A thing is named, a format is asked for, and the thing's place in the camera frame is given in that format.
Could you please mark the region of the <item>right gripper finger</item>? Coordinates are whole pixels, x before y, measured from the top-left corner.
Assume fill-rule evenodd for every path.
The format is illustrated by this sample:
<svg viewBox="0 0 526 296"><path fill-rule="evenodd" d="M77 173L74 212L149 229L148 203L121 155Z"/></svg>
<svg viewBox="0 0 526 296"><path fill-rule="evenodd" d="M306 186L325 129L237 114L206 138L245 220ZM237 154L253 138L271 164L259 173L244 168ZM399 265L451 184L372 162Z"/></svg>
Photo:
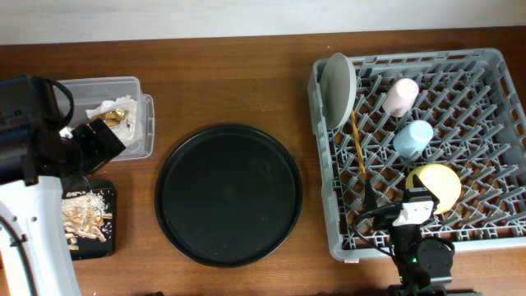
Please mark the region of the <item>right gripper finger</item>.
<svg viewBox="0 0 526 296"><path fill-rule="evenodd" d="M413 187L411 192L416 192L419 197L430 197L434 204L438 204L440 199L423 183L423 181L414 174L412 176Z"/></svg>
<svg viewBox="0 0 526 296"><path fill-rule="evenodd" d="M377 208L375 192L371 185L371 179L367 179L365 182L365 192L364 192L364 210L366 212L375 210Z"/></svg>

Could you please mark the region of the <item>gold foil wrapper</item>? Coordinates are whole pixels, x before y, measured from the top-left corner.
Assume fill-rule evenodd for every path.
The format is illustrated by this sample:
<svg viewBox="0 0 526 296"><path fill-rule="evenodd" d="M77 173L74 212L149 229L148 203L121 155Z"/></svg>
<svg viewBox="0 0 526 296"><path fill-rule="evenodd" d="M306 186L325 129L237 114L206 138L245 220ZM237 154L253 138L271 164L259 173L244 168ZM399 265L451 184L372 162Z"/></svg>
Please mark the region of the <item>gold foil wrapper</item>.
<svg viewBox="0 0 526 296"><path fill-rule="evenodd" d="M92 121L95 119L101 119L103 120L108 127L116 127L120 124L122 124L128 115L128 111L125 109L115 109L112 111L108 111L105 113L101 113L98 115L95 115L92 118Z"/></svg>

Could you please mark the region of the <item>white tissue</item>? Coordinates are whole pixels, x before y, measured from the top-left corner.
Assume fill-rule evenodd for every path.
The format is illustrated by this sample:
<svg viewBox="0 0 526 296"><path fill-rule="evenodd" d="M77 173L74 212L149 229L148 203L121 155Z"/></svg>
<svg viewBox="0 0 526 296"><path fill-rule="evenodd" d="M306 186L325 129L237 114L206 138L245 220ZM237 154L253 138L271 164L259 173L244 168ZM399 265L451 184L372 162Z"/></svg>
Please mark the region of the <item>white tissue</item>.
<svg viewBox="0 0 526 296"><path fill-rule="evenodd" d="M137 140L135 136L139 124L136 123L137 101L130 95L105 100L95 109L87 109L86 116L90 120L100 118L125 145L129 146Z"/></svg>

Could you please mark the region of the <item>blue cup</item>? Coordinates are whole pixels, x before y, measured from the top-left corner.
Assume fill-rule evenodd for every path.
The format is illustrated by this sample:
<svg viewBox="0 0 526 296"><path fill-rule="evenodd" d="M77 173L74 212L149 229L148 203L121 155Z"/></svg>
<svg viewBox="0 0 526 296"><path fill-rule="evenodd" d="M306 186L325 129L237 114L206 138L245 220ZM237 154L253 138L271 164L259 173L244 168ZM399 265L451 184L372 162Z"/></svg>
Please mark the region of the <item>blue cup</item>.
<svg viewBox="0 0 526 296"><path fill-rule="evenodd" d="M434 130L430 123L416 120L395 135L394 149L399 155L409 158L415 153L424 151L433 135Z"/></svg>

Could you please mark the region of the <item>food scraps and rice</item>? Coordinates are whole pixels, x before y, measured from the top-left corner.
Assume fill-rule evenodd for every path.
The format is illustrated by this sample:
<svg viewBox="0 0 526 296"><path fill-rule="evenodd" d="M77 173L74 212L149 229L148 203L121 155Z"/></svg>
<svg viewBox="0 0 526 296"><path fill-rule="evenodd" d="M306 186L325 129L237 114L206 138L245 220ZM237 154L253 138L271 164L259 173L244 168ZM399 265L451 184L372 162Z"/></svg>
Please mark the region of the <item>food scraps and rice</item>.
<svg viewBox="0 0 526 296"><path fill-rule="evenodd" d="M62 200L62 220L70 251L81 241L108 243L112 238L113 213L102 192L68 192Z"/></svg>

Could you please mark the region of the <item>pink cup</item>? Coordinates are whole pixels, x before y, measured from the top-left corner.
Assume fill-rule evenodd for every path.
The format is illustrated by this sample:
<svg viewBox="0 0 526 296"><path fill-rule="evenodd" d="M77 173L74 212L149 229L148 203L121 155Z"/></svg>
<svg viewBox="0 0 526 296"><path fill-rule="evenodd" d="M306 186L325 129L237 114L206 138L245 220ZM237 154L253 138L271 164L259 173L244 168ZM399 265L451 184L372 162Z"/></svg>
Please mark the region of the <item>pink cup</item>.
<svg viewBox="0 0 526 296"><path fill-rule="evenodd" d="M418 94L419 86L416 81L399 79L387 92L382 108L389 115L402 118L413 107Z"/></svg>

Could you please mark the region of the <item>grey round plate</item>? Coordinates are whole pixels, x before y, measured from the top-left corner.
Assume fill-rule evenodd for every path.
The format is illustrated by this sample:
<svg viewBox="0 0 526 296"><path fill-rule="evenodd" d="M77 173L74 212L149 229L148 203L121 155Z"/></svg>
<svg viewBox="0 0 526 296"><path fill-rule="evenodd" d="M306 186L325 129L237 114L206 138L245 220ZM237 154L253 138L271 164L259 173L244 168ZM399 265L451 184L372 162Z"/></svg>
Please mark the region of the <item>grey round plate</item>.
<svg viewBox="0 0 526 296"><path fill-rule="evenodd" d="M342 53L335 53L321 74L323 112L328 129L343 126L349 119L356 98L357 77L353 63Z"/></svg>

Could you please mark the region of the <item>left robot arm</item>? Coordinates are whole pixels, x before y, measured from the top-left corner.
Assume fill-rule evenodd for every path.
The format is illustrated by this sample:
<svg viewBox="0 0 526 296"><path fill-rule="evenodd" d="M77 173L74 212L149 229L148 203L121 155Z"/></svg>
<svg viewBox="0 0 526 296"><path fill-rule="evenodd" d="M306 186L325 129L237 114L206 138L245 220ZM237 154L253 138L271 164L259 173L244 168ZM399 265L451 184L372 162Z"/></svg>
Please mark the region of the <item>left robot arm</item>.
<svg viewBox="0 0 526 296"><path fill-rule="evenodd" d="M1 82L1 263L12 295L78 295L80 288L59 214L62 185L124 151L100 119L63 130L58 81L21 76Z"/></svg>

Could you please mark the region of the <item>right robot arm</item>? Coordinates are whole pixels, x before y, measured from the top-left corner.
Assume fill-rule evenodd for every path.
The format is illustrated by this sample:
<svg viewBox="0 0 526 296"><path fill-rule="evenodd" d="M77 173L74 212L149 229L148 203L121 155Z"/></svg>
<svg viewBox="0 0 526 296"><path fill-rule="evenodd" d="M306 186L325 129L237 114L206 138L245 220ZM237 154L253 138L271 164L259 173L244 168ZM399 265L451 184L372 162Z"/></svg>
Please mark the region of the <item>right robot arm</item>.
<svg viewBox="0 0 526 296"><path fill-rule="evenodd" d="M374 248L390 257L399 272L399 284L388 287L388 295L446 295L445 286L452 282L451 268L454 244L443 238L423 237L421 227L431 217L439 198L418 176L413 187L406 189L400 201L379 207L370 181L365 183L364 210L353 219L353 232L360 238L357 224L373 219L374 230L385 230L390 236L389 249Z"/></svg>

